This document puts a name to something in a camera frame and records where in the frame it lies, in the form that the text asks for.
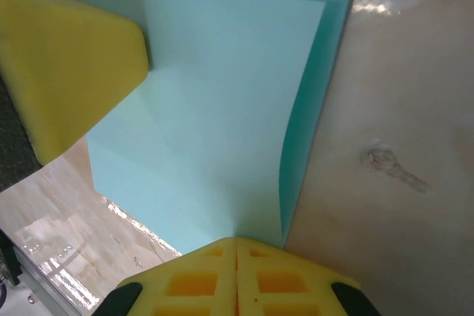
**light blue paper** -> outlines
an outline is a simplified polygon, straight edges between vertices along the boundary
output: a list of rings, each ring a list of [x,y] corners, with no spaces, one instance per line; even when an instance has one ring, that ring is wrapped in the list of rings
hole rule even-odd
[[[153,64],[87,136],[96,189],[181,252],[230,235],[282,246],[344,4],[315,70],[324,1],[82,1],[137,21]]]

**yellow foam block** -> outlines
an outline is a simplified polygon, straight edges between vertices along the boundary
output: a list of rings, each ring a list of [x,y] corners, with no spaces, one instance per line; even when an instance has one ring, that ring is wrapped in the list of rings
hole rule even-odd
[[[358,288],[332,270],[244,238],[219,240],[120,286],[132,282],[143,290],[128,316],[347,316],[331,285]]]
[[[147,76],[144,37],[73,0],[0,0],[0,70],[40,163],[62,154]]]

